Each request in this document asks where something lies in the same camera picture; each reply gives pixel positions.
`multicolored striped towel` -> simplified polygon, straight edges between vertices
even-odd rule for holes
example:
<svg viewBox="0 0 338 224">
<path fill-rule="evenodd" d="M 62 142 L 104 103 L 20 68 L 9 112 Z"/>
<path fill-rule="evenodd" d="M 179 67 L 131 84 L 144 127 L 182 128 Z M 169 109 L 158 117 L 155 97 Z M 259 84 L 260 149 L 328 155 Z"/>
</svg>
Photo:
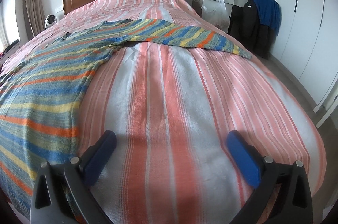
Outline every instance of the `multicolored striped towel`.
<svg viewBox="0 0 338 224">
<path fill-rule="evenodd" d="M 77 111 L 98 67 L 125 42 L 143 41 L 251 55 L 226 37 L 157 19 L 103 22 L 66 34 L 0 78 L 0 186 L 29 217 L 41 161 L 77 153 Z"/>
</svg>

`floor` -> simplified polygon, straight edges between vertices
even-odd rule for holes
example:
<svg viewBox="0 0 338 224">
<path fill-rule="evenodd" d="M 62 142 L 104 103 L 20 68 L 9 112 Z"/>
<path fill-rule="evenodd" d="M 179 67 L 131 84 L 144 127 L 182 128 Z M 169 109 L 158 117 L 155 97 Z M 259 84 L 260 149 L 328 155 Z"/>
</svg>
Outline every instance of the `floor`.
<svg viewBox="0 0 338 224">
<path fill-rule="evenodd" d="M 261 59 L 262 63 L 288 88 L 293 96 L 300 103 L 302 108 L 314 123 L 320 119 L 320 113 L 315 114 L 309 102 L 297 89 L 286 74 L 271 60 Z M 338 198 L 338 110 L 328 118 L 318 129 L 321 135 L 327 157 L 327 169 L 323 185 L 312 198 L 313 223 L 322 222 L 323 210 L 333 205 Z"/>
</svg>

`plastic bag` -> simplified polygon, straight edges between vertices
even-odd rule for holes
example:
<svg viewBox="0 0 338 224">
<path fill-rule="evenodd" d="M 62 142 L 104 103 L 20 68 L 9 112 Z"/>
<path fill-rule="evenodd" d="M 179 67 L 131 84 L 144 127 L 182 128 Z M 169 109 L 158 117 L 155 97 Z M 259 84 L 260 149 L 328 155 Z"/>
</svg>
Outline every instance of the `plastic bag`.
<svg viewBox="0 0 338 224">
<path fill-rule="evenodd" d="M 224 4 L 224 0 L 219 0 L 219 4 L 213 9 L 202 7 L 202 18 L 219 29 L 230 25 L 230 18 Z"/>
</svg>

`blue gripper pad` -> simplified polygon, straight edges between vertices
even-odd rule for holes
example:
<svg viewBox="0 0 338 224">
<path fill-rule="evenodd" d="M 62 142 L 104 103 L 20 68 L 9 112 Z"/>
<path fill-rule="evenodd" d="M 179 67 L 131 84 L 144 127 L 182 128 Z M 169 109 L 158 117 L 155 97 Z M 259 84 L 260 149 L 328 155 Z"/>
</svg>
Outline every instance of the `blue gripper pad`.
<svg viewBox="0 0 338 224">
<path fill-rule="evenodd" d="M 86 164 L 83 166 L 83 183 L 87 186 L 95 185 L 104 166 L 116 148 L 117 139 L 112 131 L 106 131 L 94 146 L 90 146 L 83 154 L 82 159 Z"/>
<path fill-rule="evenodd" d="M 261 182 L 261 168 L 250 155 L 250 146 L 238 131 L 229 132 L 226 145 L 246 182 L 256 189 Z"/>
</svg>

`black jacket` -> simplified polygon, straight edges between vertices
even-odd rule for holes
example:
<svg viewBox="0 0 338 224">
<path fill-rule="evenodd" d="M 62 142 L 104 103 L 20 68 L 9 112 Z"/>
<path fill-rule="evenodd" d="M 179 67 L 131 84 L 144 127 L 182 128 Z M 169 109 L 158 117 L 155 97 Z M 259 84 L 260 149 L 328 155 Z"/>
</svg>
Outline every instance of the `black jacket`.
<svg viewBox="0 0 338 224">
<path fill-rule="evenodd" d="M 248 0 L 241 11 L 234 15 L 230 25 L 230 35 L 254 54 L 268 58 L 275 31 L 267 25 L 261 25 L 254 0 Z"/>
</svg>

